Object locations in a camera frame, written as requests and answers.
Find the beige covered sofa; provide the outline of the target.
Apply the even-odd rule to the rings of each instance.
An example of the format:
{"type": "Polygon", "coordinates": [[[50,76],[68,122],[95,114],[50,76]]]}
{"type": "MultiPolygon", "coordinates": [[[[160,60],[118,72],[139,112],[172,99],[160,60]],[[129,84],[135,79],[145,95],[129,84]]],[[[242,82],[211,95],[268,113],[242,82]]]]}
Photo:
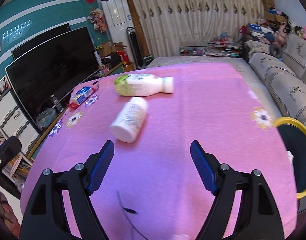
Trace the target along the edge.
{"type": "MultiPolygon", "coordinates": [[[[281,59],[270,55],[269,47],[256,41],[245,43],[246,61],[275,105],[257,110],[254,116],[263,128],[281,117],[294,118],[306,127],[306,41],[287,35],[281,59]]],[[[297,201],[298,213],[306,212],[306,196],[297,201]]]]}

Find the coconut water bottle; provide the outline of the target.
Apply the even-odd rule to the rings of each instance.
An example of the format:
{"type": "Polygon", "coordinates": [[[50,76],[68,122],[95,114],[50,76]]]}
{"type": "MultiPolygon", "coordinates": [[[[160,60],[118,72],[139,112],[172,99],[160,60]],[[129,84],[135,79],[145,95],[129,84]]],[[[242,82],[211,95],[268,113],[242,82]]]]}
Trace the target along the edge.
{"type": "Polygon", "coordinates": [[[158,77],[153,74],[123,74],[115,79],[114,88],[121,96],[172,94],[174,92],[174,78],[158,77]]]}

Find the pink floral table cloth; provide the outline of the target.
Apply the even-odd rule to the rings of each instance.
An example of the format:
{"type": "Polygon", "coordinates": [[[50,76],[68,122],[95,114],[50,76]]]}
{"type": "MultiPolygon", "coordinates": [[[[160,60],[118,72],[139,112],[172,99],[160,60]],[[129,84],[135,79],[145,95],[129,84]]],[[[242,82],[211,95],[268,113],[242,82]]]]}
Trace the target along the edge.
{"type": "Polygon", "coordinates": [[[197,140],[221,163],[263,173],[288,236],[297,220],[295,179],[272,124],[280,112],[252,70],[194,63],[146,72],[173,77],[174,92],[147,97],[148,116],[136,141],[121,142],[110,132],[128,98],[114,90],[114,76],[101,78],[95,100],[67,110],[46,137],[28,174],[21,209],[45,168],[69,170],[111,140],[114,157],[100,189],[91,196],[108,237],[194,239],[214,199],[190,156],[190,144],[197,140]]]}

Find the grey neck pillow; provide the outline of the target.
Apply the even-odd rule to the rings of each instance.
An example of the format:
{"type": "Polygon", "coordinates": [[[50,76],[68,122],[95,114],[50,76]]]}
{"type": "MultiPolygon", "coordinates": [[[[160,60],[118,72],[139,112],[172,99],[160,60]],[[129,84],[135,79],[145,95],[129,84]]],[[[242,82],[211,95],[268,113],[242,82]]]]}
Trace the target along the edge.
{"type": "Polygon", "coordinates": [[[270,52],[270,55],[272,55],[272,56],[274,56],[278,59],[282,58],[283,50],[277,44],[271,44],[270,47],[269,47],[269,52],[270,52]]]}

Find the blue red snack packet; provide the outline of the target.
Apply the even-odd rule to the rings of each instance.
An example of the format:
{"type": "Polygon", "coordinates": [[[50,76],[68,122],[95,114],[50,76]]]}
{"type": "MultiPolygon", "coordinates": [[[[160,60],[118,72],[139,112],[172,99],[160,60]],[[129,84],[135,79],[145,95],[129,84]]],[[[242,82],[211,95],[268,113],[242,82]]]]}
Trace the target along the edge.
{"type": "Polygon", "coordinates": [[[69,108],[77,109],[82,103],[84,103],[94,92],[97,90],[93,87],[84,86],[73,94],[69,101],[69,108]]]}

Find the low shelf of books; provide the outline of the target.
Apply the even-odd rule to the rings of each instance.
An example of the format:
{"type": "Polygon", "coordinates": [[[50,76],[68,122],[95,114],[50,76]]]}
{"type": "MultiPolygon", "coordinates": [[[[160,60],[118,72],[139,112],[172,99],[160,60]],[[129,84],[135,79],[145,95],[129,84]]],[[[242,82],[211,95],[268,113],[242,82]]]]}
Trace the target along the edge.
{"type": "Polygon", "coordinates": [[[181,56],[241,57],[242,45],[235,42],[197,42],[179,47],[181,56]]]}

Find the paper cup with red heart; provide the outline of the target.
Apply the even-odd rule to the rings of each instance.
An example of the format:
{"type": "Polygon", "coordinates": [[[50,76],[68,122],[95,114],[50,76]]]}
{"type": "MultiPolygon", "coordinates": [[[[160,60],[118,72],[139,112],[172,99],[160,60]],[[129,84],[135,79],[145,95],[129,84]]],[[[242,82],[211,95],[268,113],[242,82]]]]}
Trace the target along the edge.
{"type": "Polygon", "coordinates": [[[290,151],[287,151],[287,156],[291,165],[293,165],[293,155],[290,151]]]}

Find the artificial flower bouquet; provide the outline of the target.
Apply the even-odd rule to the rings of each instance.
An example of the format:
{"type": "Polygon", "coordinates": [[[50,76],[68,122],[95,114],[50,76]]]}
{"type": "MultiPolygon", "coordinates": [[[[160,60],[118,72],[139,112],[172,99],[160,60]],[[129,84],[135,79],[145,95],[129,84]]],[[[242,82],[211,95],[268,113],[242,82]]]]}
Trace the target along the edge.
{"type": "Polygon", "coordinates": [[[93,25],[95,31],[100,31],[101,33],[107,31],[107,24],[103,10],[90,7],[90,14],[87,16],[87,20],[93,25]]]}

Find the black tower fan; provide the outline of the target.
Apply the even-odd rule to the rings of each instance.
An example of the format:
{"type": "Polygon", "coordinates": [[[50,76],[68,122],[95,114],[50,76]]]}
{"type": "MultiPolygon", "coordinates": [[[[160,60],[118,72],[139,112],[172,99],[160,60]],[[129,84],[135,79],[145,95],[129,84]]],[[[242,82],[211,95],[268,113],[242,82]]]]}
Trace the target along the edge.
{"type": "Polygon", "coordinates": [[[142,52],[139,46],[138,38],[134,27],[127,27],[126,33],[129,39],[129,44],[133,53],[133,58],[137,69],[144,69],[145,63],[143,60],[142,52]]]}

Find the yellow rimmed dark trash bin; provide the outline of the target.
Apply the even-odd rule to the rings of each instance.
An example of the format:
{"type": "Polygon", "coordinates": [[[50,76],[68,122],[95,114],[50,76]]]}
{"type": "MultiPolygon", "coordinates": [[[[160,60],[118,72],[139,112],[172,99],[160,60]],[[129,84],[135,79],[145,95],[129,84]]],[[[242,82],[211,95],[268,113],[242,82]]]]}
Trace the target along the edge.
{"type": "Polygon", "coordinates": [[[297,199],[306,196],[306,127],[298,120],[281,117],[274,121],[285,148],[293,156],[292,166],[297,199]]]}

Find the plush toy pile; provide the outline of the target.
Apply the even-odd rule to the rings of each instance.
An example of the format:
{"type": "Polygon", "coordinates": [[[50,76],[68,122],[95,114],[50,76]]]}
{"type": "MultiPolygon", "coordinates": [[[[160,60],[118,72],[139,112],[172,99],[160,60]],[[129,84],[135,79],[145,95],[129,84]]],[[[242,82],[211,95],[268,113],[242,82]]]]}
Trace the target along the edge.
{"type": "Polygon", "coordinates": [[[278,31],[282,32],[283,37],[288,34],[295,34],[306,41],[306,26],[301,27],[294,22],[282,22],[278,31]]]}

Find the beige curtain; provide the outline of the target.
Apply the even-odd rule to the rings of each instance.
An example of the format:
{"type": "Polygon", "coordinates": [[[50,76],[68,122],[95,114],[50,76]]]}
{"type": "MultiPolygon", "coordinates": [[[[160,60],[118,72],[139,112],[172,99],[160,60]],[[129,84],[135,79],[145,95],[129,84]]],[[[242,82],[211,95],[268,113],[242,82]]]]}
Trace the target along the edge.
{"type": "Polygon", "coordinates": [[[261,0],[131,0],[154,57],[177,56],[181,45],[209,42],[227,34],[237,41],[240,28],[258,22],[261,0]]]}

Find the black television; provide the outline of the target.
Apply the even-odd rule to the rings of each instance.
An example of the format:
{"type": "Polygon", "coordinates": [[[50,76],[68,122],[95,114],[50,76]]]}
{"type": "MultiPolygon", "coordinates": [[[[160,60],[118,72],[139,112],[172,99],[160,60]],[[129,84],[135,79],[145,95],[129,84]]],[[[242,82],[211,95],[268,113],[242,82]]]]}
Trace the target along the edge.
{"type": "Polygon", "coordinates": [[[6,75],[20,108],[38,133],[36,119],[51,97],[62,101],[99,70],[89,31],[81,27],[41,43],[9,64],[6,75]]]}

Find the stacked cardboard boxes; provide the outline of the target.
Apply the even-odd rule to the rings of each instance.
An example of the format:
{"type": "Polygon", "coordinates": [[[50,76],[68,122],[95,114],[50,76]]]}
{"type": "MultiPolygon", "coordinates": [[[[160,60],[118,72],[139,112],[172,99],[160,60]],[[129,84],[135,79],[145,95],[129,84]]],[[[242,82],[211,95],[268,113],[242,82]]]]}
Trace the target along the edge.
{"type": "Polygon", "coordinates": [[[274,0],[261,0],[264,7],[264,17],[271,22],[287,22],[289,19],[288,15],[286,15],[281,10],[275,7],[274,0]]]}

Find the small white pill bottle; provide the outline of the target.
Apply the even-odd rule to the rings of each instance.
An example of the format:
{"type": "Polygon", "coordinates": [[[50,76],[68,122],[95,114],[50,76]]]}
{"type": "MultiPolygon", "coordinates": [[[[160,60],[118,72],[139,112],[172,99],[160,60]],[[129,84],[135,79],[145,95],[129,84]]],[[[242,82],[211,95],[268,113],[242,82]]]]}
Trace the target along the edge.
{"type": "Polygon", "coordinates": [[[144,124],[148,102],[139,96],[131,98],[110,125],[114,137],[122,142],[134,142],[144,124]]]}

